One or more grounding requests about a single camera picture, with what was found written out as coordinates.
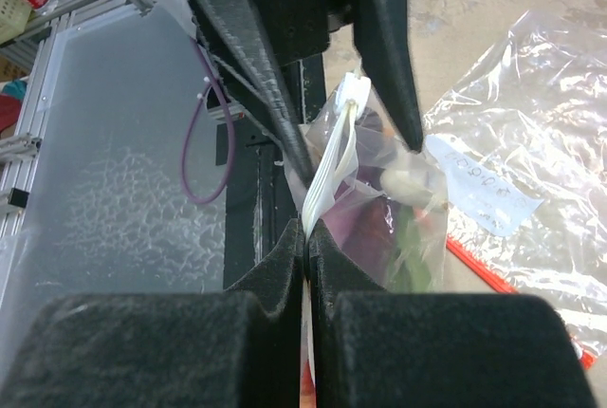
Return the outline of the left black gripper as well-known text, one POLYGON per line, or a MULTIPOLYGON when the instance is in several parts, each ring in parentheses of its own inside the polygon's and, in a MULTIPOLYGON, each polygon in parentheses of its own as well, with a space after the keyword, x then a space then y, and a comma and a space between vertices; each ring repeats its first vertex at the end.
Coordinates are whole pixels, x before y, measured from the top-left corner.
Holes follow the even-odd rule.
POLYGON ((300 178, 313 177, 314 168, 279 65, 325 52, 330 34, 353 21, 364 72, 409 149, 422 149, 408 0, 250 1, 187 0, 229 96, 284 150, 300 178))

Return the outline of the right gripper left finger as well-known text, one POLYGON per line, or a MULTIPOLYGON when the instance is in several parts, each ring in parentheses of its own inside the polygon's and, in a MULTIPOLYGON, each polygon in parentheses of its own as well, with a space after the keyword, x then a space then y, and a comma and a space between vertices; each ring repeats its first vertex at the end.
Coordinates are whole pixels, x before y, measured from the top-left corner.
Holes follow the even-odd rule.
POLYGON ((288 222, 240 280, 205 294, 88 294, 38 315, 5 407, 295 407, 304 232, 288 222))

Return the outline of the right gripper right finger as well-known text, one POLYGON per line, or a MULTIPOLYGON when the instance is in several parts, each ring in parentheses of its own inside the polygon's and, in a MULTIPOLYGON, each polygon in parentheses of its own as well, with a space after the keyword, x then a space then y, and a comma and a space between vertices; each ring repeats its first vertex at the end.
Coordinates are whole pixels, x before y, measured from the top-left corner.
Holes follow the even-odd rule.
POLYGON ((392 293, 318 223, 308 242, 321 407, 593 407, 561 317, 521 294, 392 293))

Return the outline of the purple eggplant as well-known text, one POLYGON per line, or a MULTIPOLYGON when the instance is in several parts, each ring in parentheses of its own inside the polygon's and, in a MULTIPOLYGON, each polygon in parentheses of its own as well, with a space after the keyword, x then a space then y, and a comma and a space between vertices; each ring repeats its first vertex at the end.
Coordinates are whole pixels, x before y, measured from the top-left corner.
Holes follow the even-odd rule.
POLYGON ((357 151, 362 157, 359 185, 325 216, 340 250, 380 285, 388 281, 388 267, 397 253, 395 225, 400 212, 400 206, 385 195, 364 191, 381 189, 380 177, 389 158, 386 146, 392 143, 383 129, 381 117, 371 109, 357 121, 357 151))

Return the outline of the polka dot zip bag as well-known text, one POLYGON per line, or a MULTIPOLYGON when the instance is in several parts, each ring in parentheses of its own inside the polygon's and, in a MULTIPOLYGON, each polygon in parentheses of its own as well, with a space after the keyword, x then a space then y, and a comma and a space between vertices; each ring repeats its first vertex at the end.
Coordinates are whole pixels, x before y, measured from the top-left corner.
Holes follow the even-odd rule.
MULTIPOLYGON (((445 284, 445 243, 447 233, 447 188, 445 179, 437 167, 424 155, 408 152, 394 130, 382 114, 376 94, 368 77, 359 72, 349 72, 341 79, 339 86, 331 94, 320 115, 304 130, 303 135, 313 158, 317 171, 308 189, 293 186, 292 193, 300 202, 304 247, 303 279, 303 337, 306 353, 302 378, 303 395, 315 406, 316 401, 313 318, 310 291, 310 278, 307 272, 308 242, 318 223, 325 223, 325 216, 332 211, 338 201, 357 189, 357 172, 362 157, 358 155, 356 124, 367 109, 376 111, 382 119, 383 134, 392 139, 386 146, 389 158, 386 169, 410 171, 427 176, 428 185, 433 192, 431 202, 414 208, 415 222, 419 226, 426 245, 424 261, 432 273, 432 286, 429 292, 438 293, 445 284)), ((381 188, 373 192, 364 189, 368 195, 385 195, 400 206, 401 204, 385 194, 381 188)))

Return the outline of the white garlic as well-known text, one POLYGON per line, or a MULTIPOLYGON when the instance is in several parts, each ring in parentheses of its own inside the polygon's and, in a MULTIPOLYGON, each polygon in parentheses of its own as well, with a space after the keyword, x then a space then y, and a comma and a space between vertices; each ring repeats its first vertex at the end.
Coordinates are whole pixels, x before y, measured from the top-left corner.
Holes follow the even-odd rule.
POLYGON ((409 206, 426 206, 433 197, 425 174, 386 169, 380 176, 380 185, 391 199, 409 206))

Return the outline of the red zipper clear bag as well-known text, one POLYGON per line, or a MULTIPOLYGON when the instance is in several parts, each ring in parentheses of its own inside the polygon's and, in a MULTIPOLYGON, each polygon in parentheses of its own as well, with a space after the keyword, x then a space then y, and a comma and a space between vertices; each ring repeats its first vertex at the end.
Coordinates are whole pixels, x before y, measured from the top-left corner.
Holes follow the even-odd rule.
POLYGON ((545 299, 579 360, 606 351, 606 33, 529 11, 426 114, 449 250, 545 299))

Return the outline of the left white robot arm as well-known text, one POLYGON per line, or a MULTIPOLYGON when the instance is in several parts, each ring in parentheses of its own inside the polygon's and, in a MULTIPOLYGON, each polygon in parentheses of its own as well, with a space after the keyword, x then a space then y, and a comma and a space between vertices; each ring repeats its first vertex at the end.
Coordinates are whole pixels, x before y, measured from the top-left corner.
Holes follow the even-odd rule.
POLYGON ((229 97, 284 150, 300 179, 313 176, 287 85, 288 65, 325 52, 351 26, 363 71, 412 151, 424 134, 409 54, 407 0, 152 0, 209 53, 229 97))

